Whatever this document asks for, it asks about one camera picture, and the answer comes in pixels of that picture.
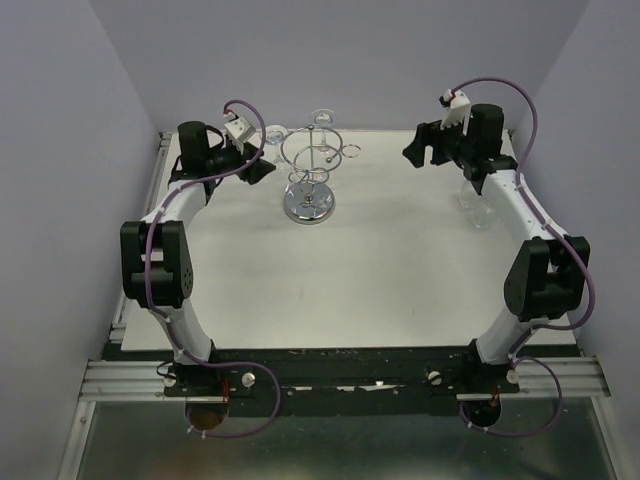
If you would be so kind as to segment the clear wine glass front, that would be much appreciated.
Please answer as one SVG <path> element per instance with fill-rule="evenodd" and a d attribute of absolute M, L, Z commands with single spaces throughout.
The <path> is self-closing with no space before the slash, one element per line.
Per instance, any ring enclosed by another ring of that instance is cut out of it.
<path fill-rule="evenodd" d="M 478 230 L 488 230 L 497 221 L 498 214 L 484 198 L 480 198 L 469 212 L 471 225 Z"/>

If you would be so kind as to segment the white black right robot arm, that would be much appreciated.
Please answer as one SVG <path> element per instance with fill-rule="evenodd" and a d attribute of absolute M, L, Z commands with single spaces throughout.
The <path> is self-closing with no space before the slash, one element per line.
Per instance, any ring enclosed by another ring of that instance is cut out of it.
<path fill-rule="evenodd" d="M 496 105 L 453 107 L 442 120 L 418 124 L 402 151 L 416 168 L 454 163 L 519 248 L 504 281 L 505 306 L 473 341 L 478 357 L 459 370 L 462 384 L 474 392 L 493 384 L 494 365 L 513 359 L 538 331 L 569 330 L 565 316 L 582 301 L 590 256 L 588 241 L 559 227 L 532 195 L 516 159 L 503 147 L 503 125 Z"/>

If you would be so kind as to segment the ribbed clear wine glass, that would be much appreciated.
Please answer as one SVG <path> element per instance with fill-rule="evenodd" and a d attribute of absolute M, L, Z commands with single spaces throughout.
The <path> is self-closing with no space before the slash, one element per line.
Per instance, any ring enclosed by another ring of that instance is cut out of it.
<path fill-rule="evenodd" d="M 459 190 L 458 204 L 465 211 L 472 211 L 482 201 L 482 196 L 478 194 L 469 181 L 464 181 Z"/>

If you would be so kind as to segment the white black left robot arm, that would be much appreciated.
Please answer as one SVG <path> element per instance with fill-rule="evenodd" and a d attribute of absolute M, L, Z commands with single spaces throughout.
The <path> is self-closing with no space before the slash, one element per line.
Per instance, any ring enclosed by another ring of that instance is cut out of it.
<path fill-rule="evenodd" d="M 211 363 L 214 343 L 190 301 L 194 271 L 187 229 L 223 179 L 236 176 L 253 185 L 275 170 L 251 144 L 255 133 L 246 117 L 232 111 L 225 113 L 223 130 L 200 121 L 180 124 L 167 192 L 141 220 L 120 228 L 124 294 L 160 324 L 174 361 L 192 365 L 187 382 L 201 395 L 220 387 L 222 372 Z"/>

